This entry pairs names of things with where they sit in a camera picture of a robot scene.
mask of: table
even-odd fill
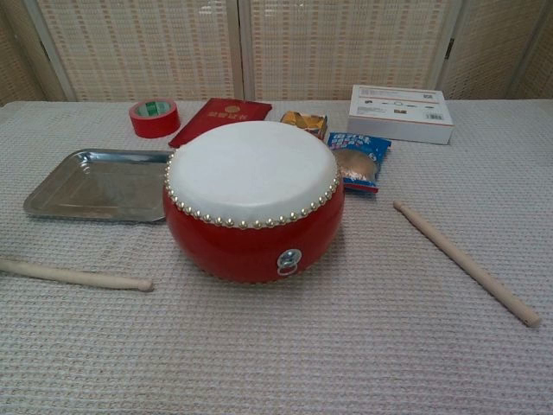
[[[179,102],[188,121],[201,102]],[[449,101],[450,145],[394,141],[323,259],[273,284],[198,270],[162,224],[47,220],[26,196],[83,148],[167,149],[129,103],[0,110],[0,255],[153,278],[101,290],[0,273],[0,412],[553,412],[553,100]],[[345,101],[274,102],[327,113]],[[542,316],[528,329],[392,208],[407,201]]]

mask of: white drumhead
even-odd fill
[[[168,185],[189,212],[254,227],[256,220],[278,224],[309,212],[325,193],[328,198],[336,175],[332,151],[316,137],[288,124],[250,121],[220,126],[180,147]]]

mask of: red book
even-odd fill
[[[171,140],[171,147],[181,147],[202,132],[225,124],[265,119],[271,104],[240,99],[211,98]]]

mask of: white box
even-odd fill
[[[441,91],[353,86],[347,132],[447,144],[453,128]]]

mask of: tape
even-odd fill
[[[180,126],[179,112],[172,99],[146,99],[129,109],[135,133],[142,138],[158,138],[175,132]]]

